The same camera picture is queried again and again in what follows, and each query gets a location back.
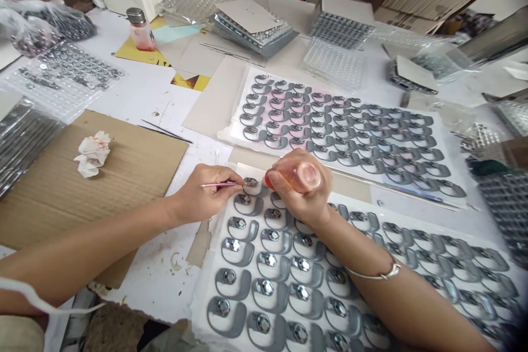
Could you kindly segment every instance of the wrist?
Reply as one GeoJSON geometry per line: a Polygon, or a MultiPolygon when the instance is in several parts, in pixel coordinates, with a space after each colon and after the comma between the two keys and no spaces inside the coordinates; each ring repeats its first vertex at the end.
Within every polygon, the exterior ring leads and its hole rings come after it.
{"type": "Polygon", "coordinates": [[[176,228],[183,224],[182,221],[182,203],[179,197],[175,194],[160,199],[163,207],[162,215],[162,226],[165,228],[163,231],[167,231],[172,228],[176,228]]]}
{"type": "Polygon", "coordinates": [[[332,214],[331,214],[332,208],[330,206],[325,205],[322,209],[319,216],[317,216],[316,219],[310,224],[310,227],[312,228],[313,232],[317,234],[317,232],[321,229],[325,229],[330,222],[332,221],[332,214]]]}

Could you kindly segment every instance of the yellow paper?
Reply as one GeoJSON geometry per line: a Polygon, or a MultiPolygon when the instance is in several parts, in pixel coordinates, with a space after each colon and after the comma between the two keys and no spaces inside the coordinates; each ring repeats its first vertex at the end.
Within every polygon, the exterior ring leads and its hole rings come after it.
{"type": "Polygon", "coordinates": [[[114,54],[114,56],[118,58],[129,59],[130,61],[172,67],[167,58],[164,57],[157,49],[154,51],[140,51],[137,49],[132,37],[130,36],[125,41],[125,44],[123,44],[122,47],[114,54]]]}
{"type": "Polygon", "coordinates": [[[153,19],[152,22],[150,22],[150,27],[152,28],[152,30],[162,28],[166,25],[167,25],[167,21],[165,21],[165,18],[162,16],[157,16],[153,19]]]}
{"type": "Polygon", "coordinates": [[[195,91],[203,92],[207,84],[209,84],[209,81],[211,81],[210,77],[205,77],[202,75],[197,75],[190,78],[189,80],[184,80],[179,73],[176,73],[170,83],[173,85],[181,86],[183,88],[189,88],[195,91]]]}

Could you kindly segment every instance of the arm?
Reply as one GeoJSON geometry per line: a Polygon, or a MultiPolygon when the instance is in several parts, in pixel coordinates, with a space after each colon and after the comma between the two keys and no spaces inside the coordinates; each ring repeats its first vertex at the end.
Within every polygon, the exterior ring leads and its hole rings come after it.
{"type": "MultiPolygon", "coordinates": [[[[332,190],[330,170],[301,149],[285,158],[294,156],[316,163],[323,185],[303,195],[293,190],[280,173],[270,172],[270,181],[288,210],[305,222],[345,267],[367,276],[388,273],[393,263],[391,255],[327,205],[332,190]]],[[[399,273],[389,280],[349,274],[370,308],[400,341],[438,352],[495,351],[448,300],[414,271],[399,264],[399,273]]]]}
{"type": "MultiPolygon", "coordinates": [[[[201,188],[201,184],[242,178],[225,167],[197,165],[173,196],[99,219],[22,249],[0,260],[0,276],[32,285],[48,303],[59,306],[104,269],[158,234],[218,213],[241,186],[201,188]]],[[[39,315],[26,299],[0,290],[0,315],[39,315]]]]}

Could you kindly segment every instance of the bag of beads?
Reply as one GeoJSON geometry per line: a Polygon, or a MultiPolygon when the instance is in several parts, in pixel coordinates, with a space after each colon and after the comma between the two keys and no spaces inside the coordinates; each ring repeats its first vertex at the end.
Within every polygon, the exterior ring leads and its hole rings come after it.
{"type": "Polygon", "coordinates": [[[0,25],[13,46],[29,58],[40,55],[62,40],[49,23],[34,16],[25,20],[11,9],[0,9],[0,25]]]}
{"type": "Polygon", "coordinates": [[[9,8],[25,18],[37,17],[48,22],[71,41],[88,39],[96,27],[83,12],[68,7],[62,0],[0,0],[0,8],[9,8]]]}

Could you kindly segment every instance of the orange bottle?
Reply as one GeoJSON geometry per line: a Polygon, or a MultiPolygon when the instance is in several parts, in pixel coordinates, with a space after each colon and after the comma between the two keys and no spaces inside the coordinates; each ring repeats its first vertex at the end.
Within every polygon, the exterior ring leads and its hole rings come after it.
{"type": "Polygon", "coordinates": [[[321,186],[321,173],[311,162],[291,160],[275,164],[264,176],[264,183],[275,190],[268,177],[271,171],[279,172],[298,193],[310,193],[321,186]]]}

